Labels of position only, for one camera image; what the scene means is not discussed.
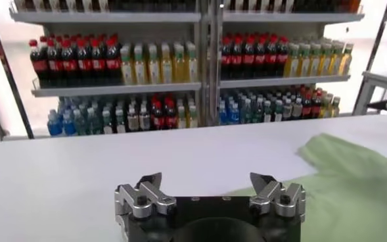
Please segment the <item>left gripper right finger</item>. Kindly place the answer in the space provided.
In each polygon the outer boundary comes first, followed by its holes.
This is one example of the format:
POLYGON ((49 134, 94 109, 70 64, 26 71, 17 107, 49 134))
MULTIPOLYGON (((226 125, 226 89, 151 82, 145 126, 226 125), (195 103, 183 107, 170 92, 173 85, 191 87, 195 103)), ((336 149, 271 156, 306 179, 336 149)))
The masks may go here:
POLYGON ((250 212, 263 216, 273 211, 283 218, 305 218, 306 190, 298 183, 285 187, 273 176, 250 173, 256 195, 249 199, 250 212))

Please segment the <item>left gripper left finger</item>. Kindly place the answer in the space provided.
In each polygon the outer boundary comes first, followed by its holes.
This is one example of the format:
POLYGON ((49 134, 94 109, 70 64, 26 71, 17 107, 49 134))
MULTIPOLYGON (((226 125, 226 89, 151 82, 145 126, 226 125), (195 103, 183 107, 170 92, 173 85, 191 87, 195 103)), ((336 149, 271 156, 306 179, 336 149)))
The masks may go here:
POLYGON ((133 187, 130 184, 118 185, 114 191, 116 218, 132 214, 136 219, 146 219, 155 211, 171 216, 177 208, 177 199, 160 190, 162 173, 142 176, 133 187))

